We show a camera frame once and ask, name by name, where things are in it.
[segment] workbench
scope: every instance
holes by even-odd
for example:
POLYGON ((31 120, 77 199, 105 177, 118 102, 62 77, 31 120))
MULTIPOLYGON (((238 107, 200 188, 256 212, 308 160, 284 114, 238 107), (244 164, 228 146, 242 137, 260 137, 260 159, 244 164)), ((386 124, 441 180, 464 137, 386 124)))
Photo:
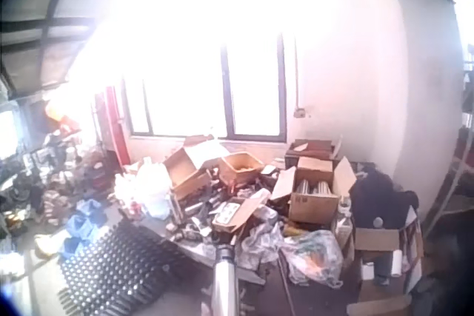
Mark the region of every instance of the workbench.
MULTIPOLYGON (((166 230, 166 221, 161 221, 157 218, 151 218, 147 216, 143 220, 139 221, 138 223, 140 226, 147 227, 148 229, 154 231, 157 235, 170 239, 171 234, 166 230)), ((173 241, 176 246, 180 248, 180 250, 186 254, 188 257, 193 259, 194 261, 204 264, 210 268, 214 267, 214 260, 206 255, 204 251, 204 244, 181 240, 179 242, 173 241)), ((239 280, 247 281, 248 283, 254 283, 258 285, 265 285, 266 280, 260 277, 257 272, 241 268, 239 266, 236 267, 236 273, 239 280)))

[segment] floor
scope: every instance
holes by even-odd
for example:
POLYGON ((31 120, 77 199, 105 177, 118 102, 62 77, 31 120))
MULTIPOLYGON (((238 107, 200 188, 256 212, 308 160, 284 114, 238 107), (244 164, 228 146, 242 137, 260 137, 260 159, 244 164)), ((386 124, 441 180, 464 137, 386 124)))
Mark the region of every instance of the floor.
MULTIPOLYGON (((118 221, 116 209, 107 211, 109 221, 118 221)), ((58 293, 66 287, 58 265, 58 258, 44 261, 34 252, 34 235, 39 231, 33 227, 21 237, 19 248, 24 251, 24 277, 13 284, 14 303, 24 316, 66 315, 58 293)), ((57 234, 58 241, 64 239, 64 232, 57 234)), ((346 305, 356 301, 357 284, 350 270, 343 275, 346 283, 340 290, 313 283, 311 286, 294 286, 289 283, 296 314, 305 315, 346 315, 346 305)), ((137 315, 201 315, 201 302, 205 296, 201 287, 211 278, 211 270, 204 270, 196 280, 170 290, 154 304, 137 312, 137 315)), ((277 268, 267 276, 267 285, 249 286, 247 297, 256 306, 257 315, 290 315, 290 307, 277 268)))

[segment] bottle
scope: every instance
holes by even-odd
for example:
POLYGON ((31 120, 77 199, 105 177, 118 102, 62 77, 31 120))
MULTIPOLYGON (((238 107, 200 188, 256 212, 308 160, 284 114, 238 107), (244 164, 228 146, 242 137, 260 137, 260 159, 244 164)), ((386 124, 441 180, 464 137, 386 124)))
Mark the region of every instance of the bottle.
POLYGON ((336 240, 341 249, 345 247, 353 232, 353 222, 350 219, 352 216, 350 207, 350 198, 348 196, 341 197, 338 204, 338 215, 336 220, 336 240))

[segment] white wall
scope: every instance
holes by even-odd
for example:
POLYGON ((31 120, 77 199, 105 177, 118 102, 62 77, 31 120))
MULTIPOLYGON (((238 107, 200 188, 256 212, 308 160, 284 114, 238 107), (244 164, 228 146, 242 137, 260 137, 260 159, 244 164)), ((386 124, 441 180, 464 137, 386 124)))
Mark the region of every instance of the white wall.
MULTIPOLYGON (((418 193, 425 216, 447 172, 461 121, 461 48, 453 5, 444 0, 294 0, 303 4, 286 37, 288 142, 337 139, 354 161, 374 161, 418 193)), ((132 160, 161 161, 179 140, 131 138, 132 160)), ((285 144, 226 143, 265 162, 285 144)))

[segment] window frame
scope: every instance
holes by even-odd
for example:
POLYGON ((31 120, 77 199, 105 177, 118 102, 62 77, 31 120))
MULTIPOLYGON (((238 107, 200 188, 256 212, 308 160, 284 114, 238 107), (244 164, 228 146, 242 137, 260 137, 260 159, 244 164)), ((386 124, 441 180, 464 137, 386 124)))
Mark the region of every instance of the window frame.
MULTIPOLYGON (((222 94, 224 98, 224 116, 226 121, 227 136, 219 137, 220 139, 230 141, 255 141, 255 142, 275 142, 286 143, 287 141, 287 88, 285 76, 284 63, 284 42, 283 35, 276 36, 276 56, 278 63, 278 115, 280 123, 280 133, 278 135, 247 135, 236 134, 235 119, 233 114, 233 100, 232 90, 230 87, 230 72, 227 61, 227 47, 221 47, 221 73, 222 73, 222 94)), ((130 114, 130 107, 128 103, 127 89, 124 78, 121 80, 121 97, 124 103, 124 112, 127 126, 130 129, 132 136, 138 137, 162 137, 162 138, 185 138, 185 135, 156 135, 153 133, 153 126, 151 123, 150 111, 148 110, 147 91, 145 89, 144 81, 140 80, 141 88, 143 90, 144 111, 147 119, 148 132, 136 132, 133 129, 133 122, 130 114)))

